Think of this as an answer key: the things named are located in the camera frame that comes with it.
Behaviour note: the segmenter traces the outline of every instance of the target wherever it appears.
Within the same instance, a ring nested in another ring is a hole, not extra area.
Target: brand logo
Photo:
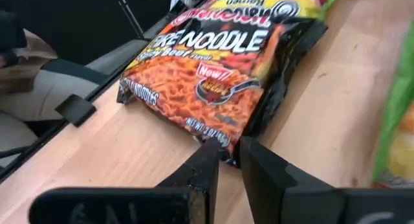
[[[222,10],[203,10],[203,9],[192,9],[182,13],[180,16],[176,17],[171,24],[173,26],[178,26],[185,22],[187,19],[195,18],[198,20],[219,20],[223,22],[233,21],[235,23],[251,24],[257,25],[259,27],[269,27],[270,21],[268,16],[246,16],[243,14],[234,14],[223,12]]]
[[[197,75],[204,78],[213,78],[218,81],[223,81],[224,79],[228,78],[231,73],[231,70],[224,67],[207,65],[204,63],[200,63],[199,67],[197,68]]]

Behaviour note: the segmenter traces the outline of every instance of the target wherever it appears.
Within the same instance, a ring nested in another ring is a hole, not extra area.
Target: black wall
[[[169,10],[171,0],[127,0],[145,30]],[[86,64],[136,38],[118,0],[0,0],[23,26],[61,58]]]

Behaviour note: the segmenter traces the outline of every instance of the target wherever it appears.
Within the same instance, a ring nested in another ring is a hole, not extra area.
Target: green package
[[[327,0],[326,3],[323,5],[323,11],[321,13],[322,19],[325,19],[328,9],[333,5],[334,2],[335,0]]]
[[[386,105],[373,181],[375,187],[414,187],[414,22]]]

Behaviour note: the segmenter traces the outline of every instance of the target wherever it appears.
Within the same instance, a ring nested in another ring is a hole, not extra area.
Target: light wood table
[[[367,186],[387,91],[414,0],[338,0],[325,37],[304,58],[262,142],[334,186]],[[0,185],[0,223],[27,223],[59,186],[151,187],[196,149],[142,104],[115,102],[114,84],[83,126],[67,126]],[[216,223],[252,223],[241,173],[220,167]]]

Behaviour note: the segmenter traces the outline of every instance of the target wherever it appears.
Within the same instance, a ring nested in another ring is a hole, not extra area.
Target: instant noodle bag
[[[374,186],[414,188],[414,23],[386,106]]]
[[[182,13],[127,66],[118,102],[132,97],[188,130],[215,137],[223,160],[257,135],[299,59],[322,37],[333,0],[207,0]]]

